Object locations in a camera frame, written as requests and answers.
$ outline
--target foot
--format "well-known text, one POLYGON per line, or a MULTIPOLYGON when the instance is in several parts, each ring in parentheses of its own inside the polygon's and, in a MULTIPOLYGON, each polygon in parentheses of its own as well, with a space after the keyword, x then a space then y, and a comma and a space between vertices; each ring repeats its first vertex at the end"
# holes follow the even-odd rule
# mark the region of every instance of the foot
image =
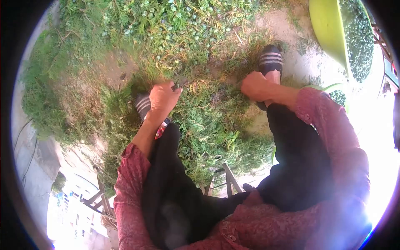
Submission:
MULTIPOLYGON (((148 93, 141 93, 136 96, 136 101, 135 101, 135 108, 139 113, 140 118, 142 121, 146 118, 147 112, 151 108, 151 102, 150 102, 150 97, 148 93)), ((170 120, 166 118, 164 120, 165 125, 168 125, 170 123, 170 120)))
MULTIPOLYGON (((273 82, 277 82, 277 71, 279 72, 279 82, 282 77, 282 55, 280 50, 272 44, 264 47, 260 59, 258 60, 258 69, 267 79, 272 78, 273 82)), ((268 103, 257 102, 257 106, 263 110, 267 111, 268 103)))

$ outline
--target person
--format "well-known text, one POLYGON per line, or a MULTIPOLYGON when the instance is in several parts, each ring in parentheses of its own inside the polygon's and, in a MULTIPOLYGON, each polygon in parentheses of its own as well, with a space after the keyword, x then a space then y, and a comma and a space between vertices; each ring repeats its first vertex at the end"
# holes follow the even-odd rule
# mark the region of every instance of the person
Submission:
POLYGON ((180 131, 167 119, 182 89, 167 82, 138 96, 144 121, 122 153, 115 184, 121 250, 362 244, 371 230, 367 156, 344 108, 314 88, 280 85, 282 66, 280 50, 268 45, 259 72, 241 86, 267 113, 279 164, 257 188, 230 198, 203 195, 185 175, 177 156, 180 131))

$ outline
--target striped slipper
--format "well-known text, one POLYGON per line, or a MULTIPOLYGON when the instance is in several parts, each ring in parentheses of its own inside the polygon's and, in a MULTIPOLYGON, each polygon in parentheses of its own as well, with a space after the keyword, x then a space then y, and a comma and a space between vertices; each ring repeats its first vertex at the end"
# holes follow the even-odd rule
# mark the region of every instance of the striped slipper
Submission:
MULTIPOLYGON (((282 78, 282 55, 280 50, 272 44, 264 47, 262 50, 260 59, 258 60, 258 69, 265 76, 268 72, 277 70, 280 72, 280 77, 282 78)), ((267 111, 267 107, 264 102, 257 102, 257 106, 263 110, 267 111)))
MULTIPOLYGON (((147 112, 151 108, 151 103, 150 103, 150 97, 148 93, 143 93, 143 94, 138 94, 136 96, 136 101, 135 101, 135 108, 139 113, 140 118, 142 121, 144 121, 144 118, 147 115, 147 112)), ((168 125, 170 123, 170 120, 166 118, 164 122, 168 125)))

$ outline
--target black cable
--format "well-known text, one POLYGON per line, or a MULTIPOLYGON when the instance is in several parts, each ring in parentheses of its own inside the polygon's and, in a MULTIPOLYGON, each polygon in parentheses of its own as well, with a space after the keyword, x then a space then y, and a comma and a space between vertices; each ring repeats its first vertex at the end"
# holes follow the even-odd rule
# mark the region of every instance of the black cable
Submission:
POLYGON ((26 183, 26 174, 28 173, 28 170, 29 170, 30 164, 32 163, 33 156, 35 155, 35 151, 36 151, 36 145, 37 145, 37 143, 38 143, 38 139, 36 138, 35 147, 33 148, 32 157, 30 158, 30 161, 29 161, 28 167, 26 168, 26 171, 25 171, 25 173, 24 173, 24 175, 23 175, 23 177, 22 177, 22 180, 21 180, 22 189, 24 189, 24 188, 25 188, 25 183, 26 183))
POLYGON ((33 118, 31 118, 29 121, 27 121, 27 122, 25 123, 25 125, 21 128, 20 132, 18 133, 17 139, 15 140, 14 149, 13 149, 14 153, 15 153, 15 148, 17 147, 18 138, 20 137, 21 132, 22 132, 22 131, 24 130, 24 128, 28 125, 28 123, 30 123, 30 121, 32 121, 32 120, 33 120, 33 118))

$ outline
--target leg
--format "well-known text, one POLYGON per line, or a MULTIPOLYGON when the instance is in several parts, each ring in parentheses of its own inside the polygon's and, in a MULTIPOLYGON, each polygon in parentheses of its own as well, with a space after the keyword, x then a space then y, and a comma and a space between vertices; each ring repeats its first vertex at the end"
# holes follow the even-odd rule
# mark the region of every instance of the leg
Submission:
POLYGON ((257 187, 264 202, 282 211, 299 211, 329 198, 330 158, 318 133, 286 106, 269 105, 267 116, 280 164, 257 187))
POLYGON ((144 221, 153 243, 161 249, 203 240, 247 196, 241 193, 222 199, 203 195, 186 176, 177 156, 179 139, 178 127, 169 124, 156 140, 152 167, 143 184, 144 221))

